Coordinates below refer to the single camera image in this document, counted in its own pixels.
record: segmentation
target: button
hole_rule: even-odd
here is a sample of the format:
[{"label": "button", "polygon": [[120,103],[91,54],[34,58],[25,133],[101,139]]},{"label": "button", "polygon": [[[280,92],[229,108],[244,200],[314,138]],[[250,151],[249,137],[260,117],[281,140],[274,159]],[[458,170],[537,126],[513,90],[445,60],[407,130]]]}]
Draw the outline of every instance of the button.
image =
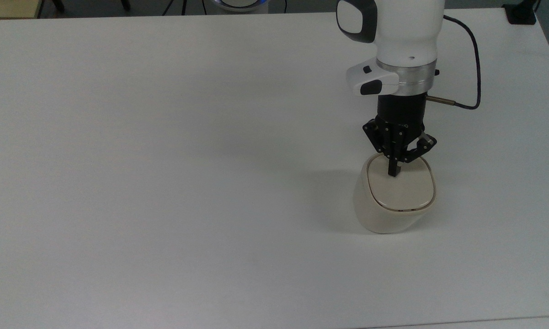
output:
[{"label": "button", "polygon": [[377,95],[382,91],[382,81],[374,80],[368,83],[364,83],[360,88],[360,94],[362,95]]}]

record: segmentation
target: oval lid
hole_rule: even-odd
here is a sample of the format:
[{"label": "oval lid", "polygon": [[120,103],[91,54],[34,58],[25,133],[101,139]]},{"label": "oval lid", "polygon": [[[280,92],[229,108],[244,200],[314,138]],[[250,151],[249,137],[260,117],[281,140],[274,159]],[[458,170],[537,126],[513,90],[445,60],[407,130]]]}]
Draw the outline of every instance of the oval lid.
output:
[{"label": "oval lid", "polygon": [[433,202],[435,180],[423,158],[402,163],[397,177],[388,175],[388,165],[385,156],[377,156],[368,165],[368,184],[378,204],[392,211],[414,211]]}]

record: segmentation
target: floor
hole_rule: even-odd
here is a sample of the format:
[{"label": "floor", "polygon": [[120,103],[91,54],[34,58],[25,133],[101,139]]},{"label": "floor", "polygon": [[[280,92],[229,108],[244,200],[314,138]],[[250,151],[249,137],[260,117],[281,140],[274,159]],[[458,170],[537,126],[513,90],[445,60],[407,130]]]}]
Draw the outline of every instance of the floor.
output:
[{"label": "floor", "polygon": [[[52,0],[44,0],[39,18],[59,17],[114,17],[160,16],[170,0],[130,0],[132,8],[124,11],[120,0],[62,0],[65,12],[58,13]],[[271,0],[270,12],[283,12],[285,0]],[[287,12],[331,12],[336,0],[287,0]],[[519,0],[446,0],[446,8],[499,8],[504,3],[516,4]],[[181,14],[183,0],[174,0],[166,15]],[[187,0],[185,15],[203,15],[201,0]],[[549,42],[549,0],[542,0],[537,12],[544,34]]]}]

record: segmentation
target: cable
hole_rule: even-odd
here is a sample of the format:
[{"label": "cable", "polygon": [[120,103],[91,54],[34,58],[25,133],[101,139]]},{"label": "cable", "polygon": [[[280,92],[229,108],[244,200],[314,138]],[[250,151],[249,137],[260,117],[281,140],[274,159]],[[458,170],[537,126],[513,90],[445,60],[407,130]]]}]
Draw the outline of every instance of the cable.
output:
[{"label": "cable", "polygon": [[429,98],[427,100],[437,101],[437,102],[441,102],[441,103],[444,103],[444,104],[464,108],[464,109],[467,109],[467,110],[475,110],[476,108],[478,108],[478,106],[480,106],[480,103],[481,103],[481,65],[480,65],[480,53],[479,53],[479,50],[477,49],[477,41],[475,41],[475,36],[473,35],[473,32],[471,31],[471,29],[467,25],[465,25],[464,23],[462,23],[458,19],[454,19],[454,18],[449,17],[447,15],[444,15],[443,18],[446,19],[447,21],[452,21],[453,23],[456,23],[459,26],[463,27],[463,29],[465,29],[465,31],[467,31],[467,34],[469,34],[469,37],[471,38],[471,42],[473,43],[473,50],[475,52],[475,70],[477,71],[477,101],[475,102],[474,106],[467,106],[465,104],[461,104],[461,103],[458,103],[458,102],[455,102],[455,101],[445,100],[443,98],[432,97],[432,96],[428,96]]},{"label": "cable", "polygon": [[41,17],[41,14],[43,13],[43,6],[45,6],[45,0],[42,0],[42,1],[41,1],[41,6],[38,7],[37,18],[40,18],[40,17]]},{"label": "cable", "polygon": [[171,0],[171,1],[168,3],[168,6],[166,6],[166,9],[165,9],[165,11],[163,12],[163,14],[162,14],[161,16],[166,15],[166,12],[168,12],[168,9],[171,7],[173,1],[174,1],[174,0]]}]

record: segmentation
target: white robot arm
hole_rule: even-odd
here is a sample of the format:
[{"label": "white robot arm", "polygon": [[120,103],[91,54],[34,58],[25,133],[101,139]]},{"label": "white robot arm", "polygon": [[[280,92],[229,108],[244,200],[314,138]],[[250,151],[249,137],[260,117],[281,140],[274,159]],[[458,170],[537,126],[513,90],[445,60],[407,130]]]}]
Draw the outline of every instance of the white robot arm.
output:
[{"label": "white robot arm", "polygon": [[[338,0],[337,24],[350,39],[374,42],[376,58],[348,69],[357,95],[377,95],[378,115],[364,125],[377,152],[389,159],[389,175],[400,163],[428,152],[437,140],[424,130],[426,92],[433,86],[437,36],[444,0]],[[418,138],[416,148],[408,144]]]}]

